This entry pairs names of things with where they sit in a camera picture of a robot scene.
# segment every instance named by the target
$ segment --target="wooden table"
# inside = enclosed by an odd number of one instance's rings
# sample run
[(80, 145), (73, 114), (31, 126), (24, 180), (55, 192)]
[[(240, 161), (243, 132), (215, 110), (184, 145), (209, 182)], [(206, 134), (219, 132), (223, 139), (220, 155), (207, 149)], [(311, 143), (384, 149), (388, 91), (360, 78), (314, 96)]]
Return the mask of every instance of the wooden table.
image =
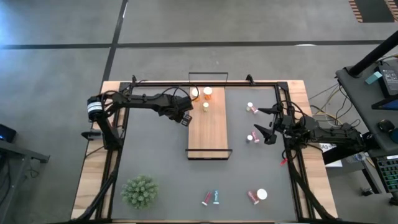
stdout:
[[(193, 109), (189, 115), (193, 119), (188, 127), (188, 149), (206, 149), (206, 151), (188, 151), (190, 159), (219, 158), (227, 159), (228, 152), (212, 149), (228, 149), (226, 129), (225, 89), (214, 87), (211, 100), (205, 100), (203, 95), (192, 102)], [(203, 110), (203, 104), (208, 103), (208, 111)]]
[[(305, 90), (305, 85), (303, 80), (272, 80), (272, 81), (261, 80), (256, 82), (287, 82), (289, 85), (289, 93), (291, 101), (298, 104), (299, 107), (303, 109), (304, 113), (311, 114), (310, 103), (308, 102), (308, 96)], [(117, 91), (119, 89), (120, 83), (121, 81), (104, 82), (101, 92), (107, 90)], [(121, 110), (119, 115), (118, 125), (122, 125), (123, 116), (124, 116), (124, 110)], [(93, 128), (99, 129), (99, 127), (96, 124), (93, 125)], [(86, 153), (90, 153), (91, 151), (94, 151), (95, 149), (101, 147), (102, 145), (103, 145), (102, 140), (90, 141)], [(314, 193), (318, 201), (325, 207), (325, 209), (331, 215), (337, 217), (335, 202), (333, 200), (333, 196), (331, 193), (328, 176), (326, 174), (325, 164), (323, 163), (322, 153), (317, 149), (308, 147), (302, 150), (302, 154), (305, 164), (305, 171), (307, 173), (308, 184), (310, 186), (311, 191)], [(117, 152), (114, 151), (111, 159), (112, 161), (111, 170), (113, 170), (114, 163), (116, 161), (116, 156)], [(98, 193), (101, 187), (105, 158), (106, 158), (106, 150), (101, 149), (85, 159), (71, 218), (79, 217), (86, 210), (87, 206), (93, 201), (96, 194)], [(304, 197), (303, 192), (300, 190), (300, 187), (298, 188), (299, 188), (300, 202), (302, 205), (303, 215), (304, 217), (308, 217), (306, 199)], [(109, 190), (105, 196), (103, 217), (106, 217), (107, 215), (110, 193), (111, 191)]]

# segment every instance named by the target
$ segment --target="black metal frame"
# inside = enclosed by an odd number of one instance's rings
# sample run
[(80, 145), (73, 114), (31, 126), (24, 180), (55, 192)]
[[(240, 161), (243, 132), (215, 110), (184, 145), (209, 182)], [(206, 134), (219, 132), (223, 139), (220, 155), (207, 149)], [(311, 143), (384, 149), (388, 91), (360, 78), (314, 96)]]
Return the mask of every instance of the black metal frame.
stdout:
[[(190, 87), (192, 86), (192, 83), (194, 83), (196, 86), (222, 86), (222, 87), (227, 87), (227, 86), (247, 86), (250, 87), (252, 86), (252, 82), (249, 81), (241, 81), (241, 82), (223, 82), (223, 81), (212, 81), (212, 82), (142, 82), (142, 83), (136, 83), (136, 87), (161, 87), (161, 86), (180, 86), (180, 87)], [(119, 86), (119, 89), (123, 89), (124, 86), (126, 86), (127, 83), (122, 82)], [(286, 100), (290, 101), (290, 95), (289, 95), (289, 89), (287, 86), (286, 82), (257, 82), (256, 86), (269, 86), (269, 87), (273, 87), (275, 90), (275, 97), (278, 103), (280, 103), (282, 101), (281, 96), (280, 96), (280, 91), (284, 92), (285, 98)], [(123, 128), (126, 130), (127, 128), (127, 121), (128, 121), (128, 108), (125, 109), (125, 115), (124, 115), (124, 120), (123, 120)], [(114, 126), (117, 126), (117, 121), (116, 119), (114, 120)], [(285, 145), (285, 149), (287, 151), (287, 155), (290, 156), (290, 158), (292, 157), (290, 149), (286, 148)], [(204, 150), (208, 150), (208, 149), (186, 149), (185, 151), (204, 151)], [(214, 151), (229, 151), (232, 152), (232, 149), (213, 149)], [(118, 156), (116, 158), (116, 164), (114, 167), (114, 170), (112, 171), (110, 177), (105, 178), (103, 177), (103, 183), (101, 184), (102, 187), (107, 186), (107, 188), (101, 188), (99, 194), (97, 195), (97, 197), (95, 198), (95, 203), (96, 204), (91, 204), (90, 207), (92, 210), (97, 209), (95, 218), (96, 219), (102, 219), (102, 208), (103, 208), (103, 199), (105, 196), (105, 193), (108, 191), (110, 185), (112, 185), (112, 191), (111, 191), (111, 200), (109, 203), (109, 210), (108, 210), (108, 215), (106, 220), (110, 221), (111, 220), (111, 215), (112, 215), (112, 201), (113, 201), (113, 197), (114, 197), (114, 188), (115, 188), (115, 183), (117, 180), (117, 174), (118, 174), (118, 167), (120, 165), (120, 160), (121, 160), (121, 155), (122, 155), (122, 151), (123, 149), (120, 149), (118, 151)], [(228, 158), (214, 158), (216, 160), (225, 160)], [(298, 153), (297, 155), (297, 159), (298, 159), (298, 163), (299, 163), (299, 167), (300, 167), (300, 175), (303, 177), (304, 182), (307, 184), (308, 180), (307, 180), (307, 175), (305, 173), (305, 166), (304, 166), (304, 161), (303, 161), (303, 157), (301, 155), (301, 153)], [(110, 170), (110, 160), (111, 157), (107, 156), (107, 160), (109, 160), (109, 162), (105, 162), (105, 167), (104, 167), (104, 174), (108, 174), (109, 170)], [(291, 179), (291, 184), (292, 184), (292, 195), (294, 198), (294, 202), (295, 202), (295, 212), (296, 212), (296, 217), (297, 220), (300, 220), (301, 218), (303, 218), (303, 213), (302, 213), (302, 208), (301, 208), (301, 203), (300, 203), (300, 197), (299, 197), (299, 190), (297, 187), (297, 184), (294, 182), (294, 180), (292, 180), (292, 171), (293, 169), (295, 169), (294, 165), (292, 163), (288, 164), (288, 169), (289, 169), (289, 175), (290, 175), (290, 179)], [(314, 218), (315, 216), (313, 215), (313, 208), (310, 205), (308, 199), (307, 199), (307, 205), (308, 205), (308, 211), (310, 211), (309, 215), (310, 218)], [(80, 218), (84, 218), (86, 221), (91, 217), (91, 214), (93, 213), (93, 211), (90, 213), (90, 216), (86, 215), (85, 217), (80, 217)]]
[[(186, 149), (188, 160), (228, 160), (231, 157), (232, 149)], [(188, 152), (229, 152), (228, 157), (188, 157)]]

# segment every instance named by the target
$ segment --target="green plant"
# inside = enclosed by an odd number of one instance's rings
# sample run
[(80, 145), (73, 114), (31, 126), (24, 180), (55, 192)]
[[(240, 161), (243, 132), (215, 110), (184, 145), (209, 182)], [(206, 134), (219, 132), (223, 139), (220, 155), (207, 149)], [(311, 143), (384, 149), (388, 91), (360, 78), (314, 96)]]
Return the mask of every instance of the green plant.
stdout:
[(159, 189), (158, 185), (152, 182), (152, 178), (144, 175), (128, 180), (122, 188), (123, 200), (135, 209), (148, 208), (156, 198)]

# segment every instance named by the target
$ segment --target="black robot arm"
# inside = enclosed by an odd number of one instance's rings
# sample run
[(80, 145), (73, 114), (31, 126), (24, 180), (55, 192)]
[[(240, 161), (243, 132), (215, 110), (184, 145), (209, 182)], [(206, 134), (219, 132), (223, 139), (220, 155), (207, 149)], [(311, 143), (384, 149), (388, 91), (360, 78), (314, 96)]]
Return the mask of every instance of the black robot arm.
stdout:
[[(110, 105), (105, 103), (107, 99), (111, 100)], [(171, 120), (178, 123), (181, 122), (184, 126), (188, 126), (192, 119), (185, 112), (193, 109), (191, 98), (188, 95), (181, 97), (160, 93), (154, 96), (147, 96), (145, 94), (130, 95), (117, 91), (107, 91), (103, 94), (92, 96), (87, 100), (88, 118), (92, 122), (97, 122), (102, 130), (105, 149), (117, 150), (122, 147), (118, 130), (108, 121), (108, 118), (121, 108), (152, 109), (159, 116), (167, 116)]]
[[(286, 137), (286, 148), (289, 150), (301, 150), (310, 142), (324, 142), (336, 144), (337, 147), (340, 148), (347, 148), (347, 153), (350, 152), (351, 154), (352, 151), (363, 151), (364, 141), (361, 137), (361, 133), (351, 125), (345, 123), (338, 128), (323, 129), (319, 126), (318, 121), (307, 116), (301, 110), (300, 112), (303, 114), (303, 116), (299, 119), (299, 121), (294, 122), (295, 108), (287, 108), (287, 110), (290, 111), (290, 116), (285, 115), (283, 113), (283, 109), (284, 108), (282, 104), (276, 104), (272, 108), (258, 109), (263, 113), (274, 115), (272, 122), (269, 124), (270, 128), (265, 128), (258, 124), (254, 125), (264, 136), (265, 144), (274, 144), (276, 142), (277, 136), (275, 135), (275, 132), (277, 131)], [(329, 150), (325, 153), (328, 152), (335, 153), (334, 150)], [(311, 192), (308, 185), (305, 184), (295, 166), (292, 165), (291, 167), (293, 167), (290, 173), (291, 178), (299, 184), (318, 214), (323, 219), (334, 220), (335, 218), (326, 211), (326, 209), (319, 203), (317, 198)]]

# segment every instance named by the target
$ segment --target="desk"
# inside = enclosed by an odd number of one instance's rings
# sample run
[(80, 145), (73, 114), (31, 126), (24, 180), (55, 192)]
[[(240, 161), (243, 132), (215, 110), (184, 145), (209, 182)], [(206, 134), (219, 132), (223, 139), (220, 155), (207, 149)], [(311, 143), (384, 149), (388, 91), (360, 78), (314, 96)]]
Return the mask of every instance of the desk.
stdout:
[[(298, 104), (301, 107), (301, 109), (303, 109), (304, 113), (311, 114), (304, 82), (302, 80), (287, 80), (282, 82), (287, 82), (289, 85), (290, 99), (296, 104)], [(104, 92), (107, 90), (118, 90), (119, 85), (120, 82), (104, 82), (101, 91)], [(119, 118), (122, 118), (123, 116), (124, 116), (124, 110), (121, 110)], [(119, 119), (118, 125), (122, 125), (122, 122), (123, 119)], [(88, 144), (86, 153), (89, 153), (100, 146), (102, 146), (101, 140), (91, 141)], [(333, 196), (331, 194), (331, 189), (321, 152), (318, 151), (317, 149), (312, 149), (312, 148), (304, 149), (302, 152), (305, 163), (305, 171), (307, 173), (307, 179), (310, 189), (315, 194), (319, 202), (326, 208), (326, 210), (331, 215), (337, 217), (335, 203), (333, 200)], [(113, 168), (116, 156), (117, 152), (113, 152), (111, 157), (112, 161), (111, 169)], [(98, 190), (100, 189), (101, 186), (101, 180), (103, 177), (105, 159), (106, 159), (106, 151), (100, 150), (92, 154), (90, 157), (88, 157), (85, 160), (83, 164), (83, 169), (80, 177), (80, 182), (71, 218), (76, 218), (79, 215), (81, 215), (85, 211), (86, 207), (92, 202), (95, 195), (98, 193)], [(307, 211), (306, 200), (301, 190), (299, 192), (299, 195), (300, 195), (300, 203), (303, 209), (303, 215), (307, 217), (308, 211)], [(107, 215), (109, 200), (110, 200), (110, 190), (108, 191), (104, 200), (104, 207), (102, 211), (104, 217), (106, 217)]]
[(366, 127), (382, 149), (369, 150), (368, 153), (371, 157), (390, 156), (398, 153), (398, 144), (393, 142), (389, 135), (382, 132), (377, 126), (377, 123), (382, 119), (388, 119), (396, 125), (398, 123), (397, 111), (372, 110), (371, 108), (372, 104), (385, 99), (378, 82), (371, 85), (365, 82), (365, 79), (373, 74), (376, 67), (377, 65), (371, 65), (358, 78), (351, 77), (345, 69), (336, 72), (339, 82), (347, 92)]

